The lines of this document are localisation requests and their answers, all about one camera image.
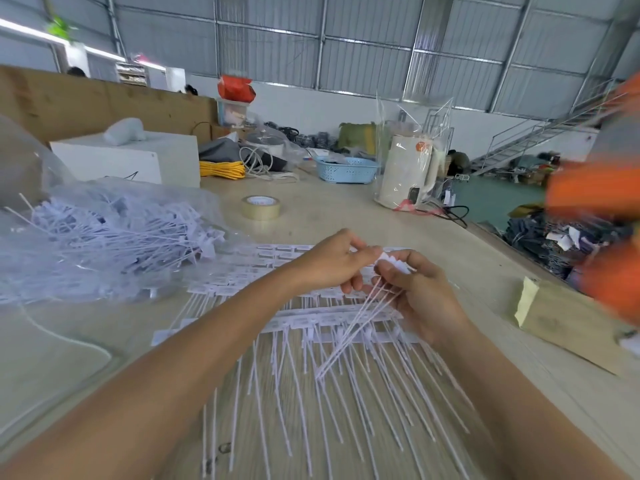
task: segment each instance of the masking tape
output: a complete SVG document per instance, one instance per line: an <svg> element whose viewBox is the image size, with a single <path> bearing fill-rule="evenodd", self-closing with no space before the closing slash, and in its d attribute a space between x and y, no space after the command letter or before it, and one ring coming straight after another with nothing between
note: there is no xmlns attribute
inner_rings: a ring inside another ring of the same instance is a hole
<svg viewBox="0 0 640 480"><path fill-rule="evenodd" d="M280 215L280 201L267 195L249 195L240 206L242 215L254 221L270 221Z"/></svg>

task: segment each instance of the fluorescent light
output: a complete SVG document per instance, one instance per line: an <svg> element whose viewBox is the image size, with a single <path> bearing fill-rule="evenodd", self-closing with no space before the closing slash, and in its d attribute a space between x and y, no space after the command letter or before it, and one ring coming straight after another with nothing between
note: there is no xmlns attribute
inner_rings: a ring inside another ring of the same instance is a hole
<svg viewBox="0 0 640 480"><path fill-rule="evenodd" d="M4 20L2 18L0 18L0 27L13 30L14 32L20 32L30 37L41 38L43 40L48 40L50 42L59 43L62 45L69 45L68 40L56 37L55 35L51 35L46 32L30 29L28 27L25 27L24 25L18 25L17 23L9 22L9 20Z"/></svg>
<svg viewBox="0 0 640 480"><path fill-rule="evenodd" d="M99 57L104 57L105 59L112 59L112 60L118 61L118 62L126 62L127 61L121 55L116 55L116 54L112 54L110 52L105 52L104 50L100 50L99 48L93 48L93 47L89 47L89 46L85 45L84 49L87 52L89 52L90 54L98 55Z"/></svg>
<svg viewBox="0 0 640 480"><path fill-rule="evenodd" d="M158 64L154 64L152 62L147 62L147 61L136 61L138 64L143 65L143 66L147 66L151 69L158 69L161 70L163 72L166 72L166 67L163 66L159 66Z"/></svg>

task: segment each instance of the wooden table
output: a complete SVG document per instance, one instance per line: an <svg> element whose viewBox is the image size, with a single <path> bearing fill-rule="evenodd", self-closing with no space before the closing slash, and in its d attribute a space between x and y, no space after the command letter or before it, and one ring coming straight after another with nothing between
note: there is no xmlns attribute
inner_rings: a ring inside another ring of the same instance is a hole
<svg viewBox="0 0 640 480"><path fill-rule="evenodd" d="M513 298L523 277L534 277L530 269L517 264L455 223L380 207L372 201L368 185L327 184L303 173L297 184L204 178L202 187L220 196L227 224L249 234L256 242L313 244L342 227L350 227L372 244L406 246L427 255L446 270L460 302L482 332L617 464L634 478L640 478L640 415L637 414L640 370L637 362L629 359L624 375L616 377L517 329L506 317L513 307ZM250 194L277 197L282 202L282 215L266 222L245 219L239 213L239 202ZM152 332L167 328L185 300L186 294L178 293L154 303L38 305L28 307L27 311L34 320L54 331L105 345L117 358L114 369L119 369L148 350ZM270 347L270 344L262 344L260 353L268 357L266 346ZM64 344L36 330L20 312L5 310L0 321L0 424L7 423L53 391L82 381L104 363L104 356L98 352ZM261 365L260 373L267 375L268 367L268 363L264 367ZM245 378L248 370L243 368ZM35 418L4 448L3 456L46 428L111 373L113 371L101 374L81 392L73 394L43 417ZM315 395L313 380L309 377L310 374L302 379L301 386L304 394ZM229 431L233 396L224 391L234 388L234 378L234 372L230 372L219 396L220 443L228 441L224 437ZM283 398L285 409L296 404L291 384L287 383L287 387L290 390ZM253 396L243 395L237 440L238 467L234 469L234 475L229 475L225 463L228 459L219 458L217 472L220 478L265 478L259 427L252 412L254 408ZM325 478L317 414L310 414L309 421L310 429L314 431L313 441L320 441L313 452L314 478ZM178 444L156 478L200 477L201 424L201 419L195 422L190 434ZM269 448L272 450L269 455L273 478L306 477L300 435L292 438L295 455L290 459L284 453L284 442L277 425L276 414L269 412ZM380 477L417 478L411 455L406 451L403 455L392 454L390 449L395 444L392 444L392 439L385 441L389 442L388 448L384 443L375 447L380 448L376 450L376 455L380 456ZM425 459L429 463L441 454L428 442L417 442L425 448ZM356 456L352 447L335 448L332 455L334 478L372 478L370 469L359 466L360 462L354 460ZM433 468L428 472L434 477L455 477L455 470L452 473L451 470ZM473 472L472 477L492 477L486 471Z"/></svg>

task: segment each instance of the warehouse ceiling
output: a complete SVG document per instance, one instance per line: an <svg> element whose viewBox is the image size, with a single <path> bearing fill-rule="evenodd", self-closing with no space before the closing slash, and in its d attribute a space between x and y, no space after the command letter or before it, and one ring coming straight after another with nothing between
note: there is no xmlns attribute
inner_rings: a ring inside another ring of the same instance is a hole
<svg viewBox="0 0 640 480"><path fill-rule="evenodd" d="M108 0L51 2L78 40L115 51ZM460 108L517 116L559 117L580 93L640 68L638 0L113 2L126 53L162 65L354 95L453 97ZM0 7L30 27L46 20L42 0ZM15 38L3 39L14 52ZM2 50L0 62L55 70L46 45L28 45L28 56L7 60ZM111 77L110 63L91 62Z"/></svg>

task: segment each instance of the clear plastic container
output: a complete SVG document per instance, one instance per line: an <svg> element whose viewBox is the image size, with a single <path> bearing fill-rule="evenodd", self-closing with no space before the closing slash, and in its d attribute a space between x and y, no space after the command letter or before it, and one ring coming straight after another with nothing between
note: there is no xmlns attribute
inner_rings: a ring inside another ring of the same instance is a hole
<svg viewBox="0 0 640 480"><path fill-rule="evenodd" d="M246 110L250 103L218 99L218 124L231 128L242 128L246 120Z"/></svg>

